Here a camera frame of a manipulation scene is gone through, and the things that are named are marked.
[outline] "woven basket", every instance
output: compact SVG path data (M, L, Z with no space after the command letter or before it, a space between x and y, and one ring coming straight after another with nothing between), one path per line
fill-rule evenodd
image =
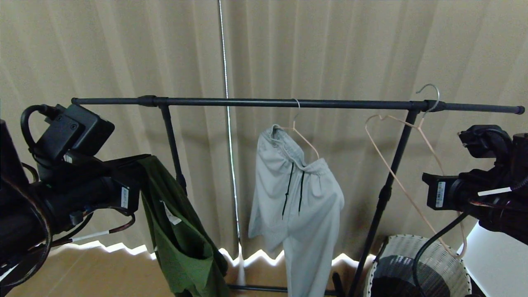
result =
M415 235L388 237L369 271L363 296L419 296L412 279L412 263L427 240ZM464 262L447 253L439 241L429 246L420 257L418 280L428 297L471 294Z

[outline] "white wicker basket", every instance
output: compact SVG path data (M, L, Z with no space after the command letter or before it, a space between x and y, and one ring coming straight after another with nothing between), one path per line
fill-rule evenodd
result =
M414 284L412 260L427 240L415 235L388 237L369 271L363 296L375 297L372 295L372 284L378 277L398 278ZM465 297L471 294L471 281L464 262L447 253L439 241L426 249L419 263L418 279L428 297Z

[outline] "horizontal bar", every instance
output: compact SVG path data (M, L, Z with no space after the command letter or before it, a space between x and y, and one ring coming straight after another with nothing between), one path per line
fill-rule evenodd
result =
M179 106L246 106L246 107L297 107L294 99L225 99L225 98L165 98L142 96L138 98L72 98L73 104L118 104L118 105L179 105ZM366 101L366 100L299 100L307 108L354 108L354 109L400 109L427 111L434 100L424 101ZM499 106L483 104L459 104L440 101L431 112L442 110L466 110L494 113L524 113L523 106Z
M247 291L265 291L265 292L278 292L278 293L288 293L288 289L285 287L278 286L256 286L256 285L228 285L232 290L247 290ZM336 291L326 290L325 296L337 296Z

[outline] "black drawstring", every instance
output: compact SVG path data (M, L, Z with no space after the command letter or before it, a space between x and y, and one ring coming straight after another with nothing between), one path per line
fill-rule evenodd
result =
M291 176L294 172L294 163L291 163L290 181L288 182L288 190L286 190L286 199L284 199L284 206L282 207L282 218L284 219L284 210L286 209L286 202L288 201L288 195L290 193Z
M304 171L303 171L303 176L300 178L299 213L300 213L300 202L303 200L303 182L304 182Z

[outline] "gray sweatpants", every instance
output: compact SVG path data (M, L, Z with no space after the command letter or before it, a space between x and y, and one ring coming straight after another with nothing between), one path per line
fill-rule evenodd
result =
M324 295L343 204L324 159L306 165L278 125L260 134L249 237L264 235L269 252L282 243L289 297Z

